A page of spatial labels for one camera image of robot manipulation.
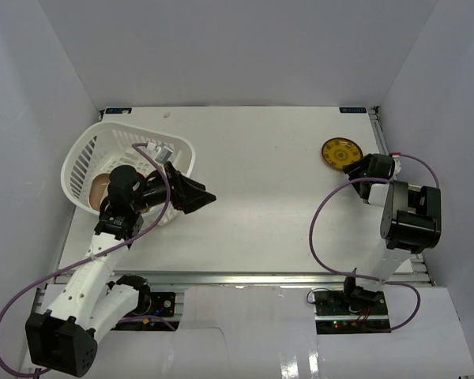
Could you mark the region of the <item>brown square bowl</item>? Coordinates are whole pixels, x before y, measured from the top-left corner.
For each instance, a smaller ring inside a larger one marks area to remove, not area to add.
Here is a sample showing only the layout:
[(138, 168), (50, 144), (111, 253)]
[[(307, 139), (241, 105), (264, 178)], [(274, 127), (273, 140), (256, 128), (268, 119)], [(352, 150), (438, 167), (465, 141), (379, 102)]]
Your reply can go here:
[(107, 196), (107, 187), (109, 182), (109, 173), (101, 173), (93, 178), (88, 194), (88, 204), (91, 209), (95, 211), (100, 210), (102, 201)]

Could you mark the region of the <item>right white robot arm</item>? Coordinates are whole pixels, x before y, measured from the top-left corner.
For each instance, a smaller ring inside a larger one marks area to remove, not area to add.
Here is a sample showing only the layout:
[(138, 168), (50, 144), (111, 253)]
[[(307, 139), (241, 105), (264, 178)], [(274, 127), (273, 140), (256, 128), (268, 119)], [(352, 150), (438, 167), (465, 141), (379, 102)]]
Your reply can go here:
[(382, 208), (382, 241), (364, 264), (344, 281), (340, 296), (342, 308), (352, 315), (363, 312), (382, 298), (384, 283), (412, 255), (437, 246), (442, 233), (442, 195), (440, 183), (414, 186), (397, 180), (401, 158), (419, 158), (392, 152), (367, 154), (343, 168), (354, 190), (367, 205)]

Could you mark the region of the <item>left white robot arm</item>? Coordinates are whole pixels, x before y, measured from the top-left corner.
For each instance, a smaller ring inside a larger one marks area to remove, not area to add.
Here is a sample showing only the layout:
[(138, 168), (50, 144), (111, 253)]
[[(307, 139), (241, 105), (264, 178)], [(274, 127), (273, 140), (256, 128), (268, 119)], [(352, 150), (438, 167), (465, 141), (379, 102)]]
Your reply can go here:
[(182, 175), (170, 162), (148, 176), (130, 165), (116, 167), (109, 175), (86, 263), (43, 313), (32, 313), (26, 321), (32, 362), (83, 377), (99, 342), (120, 319), (130, 312), (142, 315), (151, 306), (151, 295), (142, 290), (144, 280), (131, 277), (108, 283), (142, 230), (143, 212), (163, 205), (190, 214), (215, 200), (203, 184)]

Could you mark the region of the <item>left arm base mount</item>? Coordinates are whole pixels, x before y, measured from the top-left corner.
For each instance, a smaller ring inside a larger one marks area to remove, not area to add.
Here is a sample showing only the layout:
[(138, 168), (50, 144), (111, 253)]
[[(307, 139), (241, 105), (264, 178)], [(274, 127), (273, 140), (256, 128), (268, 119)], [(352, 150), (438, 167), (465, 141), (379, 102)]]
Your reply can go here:
[(177, 295), (172, 291), (153, 291), (146, 278), (124, 275), (107, 283), (107, 294), (115, 285), (128, 285), (138, 291), (137, 307), (124, 318), (133, 321), (120, 322), (113, 330), (127, 332), (174, 332), (179, 327), (175, 321)]

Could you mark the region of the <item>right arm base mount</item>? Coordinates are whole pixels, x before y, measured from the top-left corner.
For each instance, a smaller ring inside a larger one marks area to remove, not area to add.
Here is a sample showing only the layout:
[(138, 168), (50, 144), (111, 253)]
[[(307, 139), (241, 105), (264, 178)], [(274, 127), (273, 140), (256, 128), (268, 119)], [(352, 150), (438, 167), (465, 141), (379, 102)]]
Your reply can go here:
[(315, 288), (306, 301), (314, 307), (318, 335), (389, 333), (389, 311), (383, 291), (368, 291), (347, 278), (340, 290)]

